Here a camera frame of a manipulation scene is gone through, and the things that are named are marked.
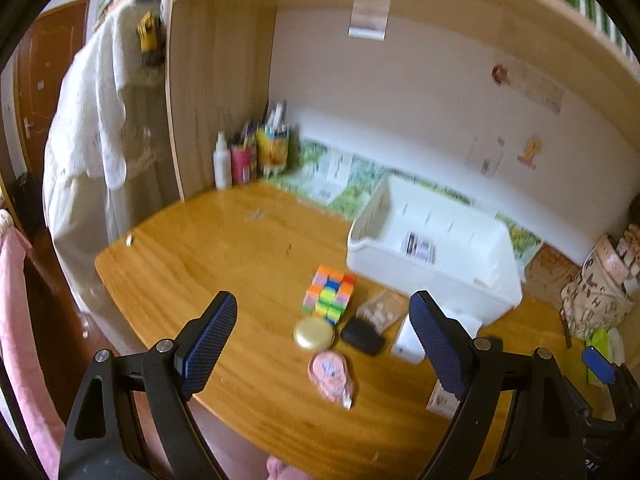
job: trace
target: pink cloth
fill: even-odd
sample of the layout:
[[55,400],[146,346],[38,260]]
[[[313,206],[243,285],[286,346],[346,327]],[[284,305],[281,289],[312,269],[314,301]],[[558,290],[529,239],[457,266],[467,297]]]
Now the pink cloth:
[[47,475],[55,480],[65,425],[45,385],[31,329],[24,282],[29,249],[30,243],[15,227],[8,228],[0,242],[0,347],[33,446]]
[[267,459],[267,480],[314,480],[306,473],[286,465],[282,460],[271,455]]

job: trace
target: bookshelf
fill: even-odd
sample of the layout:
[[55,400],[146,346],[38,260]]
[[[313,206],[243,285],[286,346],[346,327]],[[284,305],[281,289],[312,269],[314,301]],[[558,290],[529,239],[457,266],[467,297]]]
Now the bookshelf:
[[[167,101],[183,198],[211,184],[210,133],[262,113],[278,10],[352,5],[353,0],[172,1]],[[567,3],[391,0],[394,16],[456,32],[532,64],[585,99],[640,151],[638,67]],[[222,117],[222,107],[228,117]]]

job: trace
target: colorful puzzle cube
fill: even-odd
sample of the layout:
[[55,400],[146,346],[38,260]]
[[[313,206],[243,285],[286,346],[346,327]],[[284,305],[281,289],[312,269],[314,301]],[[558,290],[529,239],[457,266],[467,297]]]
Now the colorful puzzle cube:
[[306,290],[302,308],[335,325],[349,304],[355,283],[356,277],[352,274],[320,266]]

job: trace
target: pink correction tape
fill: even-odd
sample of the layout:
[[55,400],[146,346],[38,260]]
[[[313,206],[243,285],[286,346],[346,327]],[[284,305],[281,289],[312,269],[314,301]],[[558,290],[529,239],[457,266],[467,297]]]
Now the pink correction tape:
[[320,352],[311,359],[308,373],[309,379],[326,400],[341,404],[347,410],[351,408],[353,381],[349,377],[347,361],[342,354]]

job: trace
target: door frame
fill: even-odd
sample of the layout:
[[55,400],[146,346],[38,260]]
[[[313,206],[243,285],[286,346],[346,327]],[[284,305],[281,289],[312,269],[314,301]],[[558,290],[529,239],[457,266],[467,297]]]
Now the door frame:
[[[46,18],[52,14],[60,12],[61,10],[65,10],[69,7],[73,7],[81,2],[86,3],[86,10],[84,12],[84,34],[82,35],[82,46],[86,45],[86,27],[87,27],[87,19],[89,15],[89,5],[91,0],[71,0],[66,4],[62,4],[57,7],[53,7],[52,9],[45,10],[41,12],[38,17],[33,21],[33,23],[37,22],[40,18]],[[14,114],[15,114],[15,123],[18,129],[18,140],[20,140],[20,150],[22,151],[22,158],[24,159],[24,163],[27,166],[27,171],[33,175],[33,168],[31,167],[31,161],[29,160],[29,156],[27,155],[27,139],[26,133],[24,131],[24,123],[22,122],[22,113],[20,112],[20,99],[18,98],[18,49],[20,48],[20,42],[15,47],[14,50]]]

